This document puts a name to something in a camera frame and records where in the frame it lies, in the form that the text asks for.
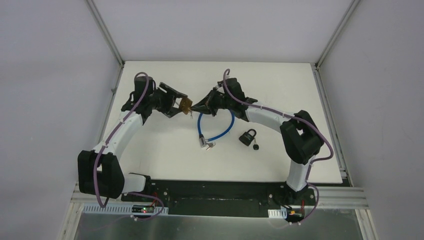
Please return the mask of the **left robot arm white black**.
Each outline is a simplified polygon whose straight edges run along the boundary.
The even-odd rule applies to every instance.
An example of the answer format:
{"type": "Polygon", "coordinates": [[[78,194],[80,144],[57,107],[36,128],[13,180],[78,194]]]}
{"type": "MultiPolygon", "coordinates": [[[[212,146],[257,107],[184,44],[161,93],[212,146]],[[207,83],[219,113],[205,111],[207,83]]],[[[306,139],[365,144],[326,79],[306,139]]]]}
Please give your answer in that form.
{"type": "Polygon", "coordinates": [[[136,132],[153,111],[168,118],[187,114],[192,101],[182,92],[155,80],[144,72],[134,77],[134,90],[120,109],[111,131],[92,150],[83,150],[77,157],[78,186],[83,194],[117,199],[122,194],[140,193],[149,176],[123,173],[120,158],[136,132]]]}

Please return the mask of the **brass padlock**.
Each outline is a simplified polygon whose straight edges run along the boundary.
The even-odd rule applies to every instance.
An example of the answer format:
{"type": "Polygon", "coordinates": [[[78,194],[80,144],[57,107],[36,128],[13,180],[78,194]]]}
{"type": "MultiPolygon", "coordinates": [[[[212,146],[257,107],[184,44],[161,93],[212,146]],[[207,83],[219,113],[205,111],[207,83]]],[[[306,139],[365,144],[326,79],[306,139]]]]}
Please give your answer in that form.
{"type": "Polygon", "coordinates": [[[188,97],[178,98],[175,102],[177,105],[177,114],[183,113],[185,115],[189,114],[191,111],[191,107],[193,105],[193,101],[188,97]]]}

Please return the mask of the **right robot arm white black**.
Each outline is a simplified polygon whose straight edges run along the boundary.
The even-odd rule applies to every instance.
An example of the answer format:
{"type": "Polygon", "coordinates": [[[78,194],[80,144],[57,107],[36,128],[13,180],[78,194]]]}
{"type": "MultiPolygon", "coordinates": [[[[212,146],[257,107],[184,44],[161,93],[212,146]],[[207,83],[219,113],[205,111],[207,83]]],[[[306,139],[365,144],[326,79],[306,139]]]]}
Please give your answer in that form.
{"type": "Polygon", "coordinates": [[[231,111],[238,119],[280,133],[286,154],[291,160],[285,185],[293,192],[299,192],[307,186],[309,165],[327,143],[307,111],[285,113],[265,106],[257,99],[245,96],[236,78],[218,82],[202,100],[191,107],[194,112],[212,116],[220,109],[231,111]]]}

